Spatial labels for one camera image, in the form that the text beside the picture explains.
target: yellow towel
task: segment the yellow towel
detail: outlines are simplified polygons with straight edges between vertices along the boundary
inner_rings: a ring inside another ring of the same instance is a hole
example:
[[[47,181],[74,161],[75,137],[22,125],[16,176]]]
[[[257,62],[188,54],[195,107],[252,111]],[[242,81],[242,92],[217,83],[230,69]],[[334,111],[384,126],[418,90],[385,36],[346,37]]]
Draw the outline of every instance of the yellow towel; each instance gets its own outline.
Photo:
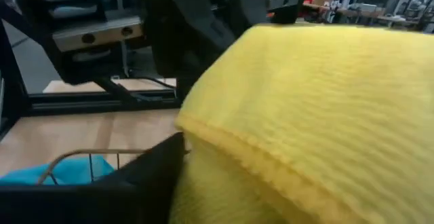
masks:
[[[383,29],[250,29],[182,106],[193,153],[172,223],[434,223],[433,47]]]

